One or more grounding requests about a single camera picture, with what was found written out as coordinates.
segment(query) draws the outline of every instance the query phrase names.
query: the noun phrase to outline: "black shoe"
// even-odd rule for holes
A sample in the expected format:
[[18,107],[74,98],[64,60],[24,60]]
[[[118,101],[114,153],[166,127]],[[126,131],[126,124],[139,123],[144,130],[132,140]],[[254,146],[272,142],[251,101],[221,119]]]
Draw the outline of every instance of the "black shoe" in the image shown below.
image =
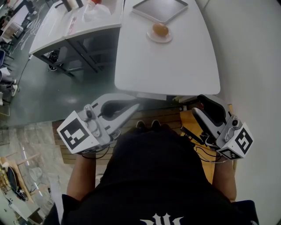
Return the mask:
[[146,128],[142,120],[137,121],[136,128]]
[[152,121],[152,124],[151,124],[151,129],[154,130],[154,131],[158,131],[160,130],[161,128],[161,124],[158,120],[154,120]]

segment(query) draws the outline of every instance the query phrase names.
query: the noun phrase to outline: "egg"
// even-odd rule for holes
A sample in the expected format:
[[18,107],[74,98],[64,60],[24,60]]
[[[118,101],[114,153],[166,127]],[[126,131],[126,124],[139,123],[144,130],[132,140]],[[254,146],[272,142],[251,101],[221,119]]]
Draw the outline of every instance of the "egg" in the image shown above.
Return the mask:
[[153,31],[161,37],[165,37],[169,33],[169,29],[162,23],[155,23],[152,27]]

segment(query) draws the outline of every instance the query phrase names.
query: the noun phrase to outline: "black shirt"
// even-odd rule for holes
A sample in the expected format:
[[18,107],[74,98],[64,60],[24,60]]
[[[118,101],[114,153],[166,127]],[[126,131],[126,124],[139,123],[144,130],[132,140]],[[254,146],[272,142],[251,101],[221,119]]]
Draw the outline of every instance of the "black shirt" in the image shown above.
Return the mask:
[[[63,195],[62,224],[258,224],[252,201],[230,201],[206,179],[197,153],[171,130],[121,136],[96,189]],[[58,222],[55,207],[44,224]]]

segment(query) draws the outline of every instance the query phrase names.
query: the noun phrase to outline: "chair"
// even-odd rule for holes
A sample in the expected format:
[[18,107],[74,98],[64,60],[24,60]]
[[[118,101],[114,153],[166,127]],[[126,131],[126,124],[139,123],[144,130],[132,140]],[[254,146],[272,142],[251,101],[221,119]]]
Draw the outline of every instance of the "chair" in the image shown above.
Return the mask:
[[0,49],[0,68],[1,67],[4,67],[5,66],[10,66],[9,64],[5,63],[4,60],[5,60],[5,56],[11,58],[11,59],[14,59],[13,57],[9,56],[9,55],[6,55],[5,51],[4,50],[1,50]]

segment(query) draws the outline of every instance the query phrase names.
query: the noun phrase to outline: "white logo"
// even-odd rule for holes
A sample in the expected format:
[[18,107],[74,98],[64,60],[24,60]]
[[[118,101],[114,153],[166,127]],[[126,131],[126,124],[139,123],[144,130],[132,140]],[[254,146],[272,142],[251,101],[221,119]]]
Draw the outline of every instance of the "white logo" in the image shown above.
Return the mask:
[[[161,223],[161,217],[158,216],[156,213],[155,215],[153,216],[153,218],[155,219],[155,225],[162,225]],[[163,225],[171,225],[170,223],[170,216],[166,213],[165,216],[163,216],[163,220],[164,220],[164,224]],[[183,217],[179,217],[179,218],[176,218],[173,220],[173,224],[174,225],[180,225],[180,219],[183,218]],[[154,225],[154,222],[153,221],[150,221],[150,220],[140,220],[140,221],[143,221],[145,222],[147,225]]]
[[84,133],[81,131],[81,129],[79,129],[74,134],[70,135],[69,131],[66,130],[65,135],[67,136],[67,138],[72,137],[72,140],[70,141],[70,143],[73,145],[73,144],[75,144],[74,138],[77,138],[79,140],[80,138],[82,138],[84,136]]
[[224,155],[227,156],[229,159],[232,159],[232,158],[236,158],[236,155],[233,154],[232,151],[227,151],[227,152],[224,152]]
[[243,147],[244,150],[247,149],[247,146],[249,144],[249,141],[246,139],[245,135],[246,135],[245,132],[243,132],[243,138],[242,139],[240,139],[240,138],[238,139],[238,141],[241,144],[241,146],[245,143],[245,145]]

